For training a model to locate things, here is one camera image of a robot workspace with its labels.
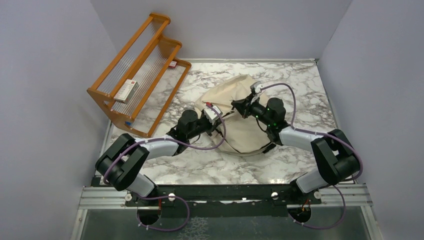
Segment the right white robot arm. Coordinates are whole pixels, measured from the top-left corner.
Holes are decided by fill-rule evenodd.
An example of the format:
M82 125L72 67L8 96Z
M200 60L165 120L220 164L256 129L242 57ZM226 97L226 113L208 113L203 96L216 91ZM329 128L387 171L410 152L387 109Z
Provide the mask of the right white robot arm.
M294 128L285 120L286 109L279 98L270 98L263 106L249 96L234 100L231 105L242 118L254 117L265 124L267 137L275 145L313 153L316 168L290 182L288 196L296 204L306 200L310 192L336 185L362 169L361 161L341 130L319 133Z

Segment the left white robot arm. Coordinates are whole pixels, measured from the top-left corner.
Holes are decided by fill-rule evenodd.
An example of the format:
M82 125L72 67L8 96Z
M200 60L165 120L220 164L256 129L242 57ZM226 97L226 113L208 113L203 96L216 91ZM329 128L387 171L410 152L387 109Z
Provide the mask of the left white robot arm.
M136 140L128 133L118 139L95 163L95 169L106 184L117 191L128 190L138 194L144 205L157 200L156 184L140 170L147 160L173 157L187 148L195 149L190 140L203 133L211 134L219 125L224 126L223 113L216 105L208 104L198 116L194 110L185 110L177 125L162 137Z

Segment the beige canvas backpack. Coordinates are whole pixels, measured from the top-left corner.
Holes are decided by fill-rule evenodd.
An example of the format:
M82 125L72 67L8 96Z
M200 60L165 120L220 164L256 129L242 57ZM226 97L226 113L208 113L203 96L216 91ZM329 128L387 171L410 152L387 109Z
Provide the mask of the beige canvas backpack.
M250 86L255 82L250 75L240 74L209 89L194 102L198 114L206 108L207 102L222 111L226 137L218 149L223 153L248 157L267 153L276 146L261 130L266 128L263 123L258 124L252 116L242 118L236 110L232 110L231 102L247 97L251 93Z

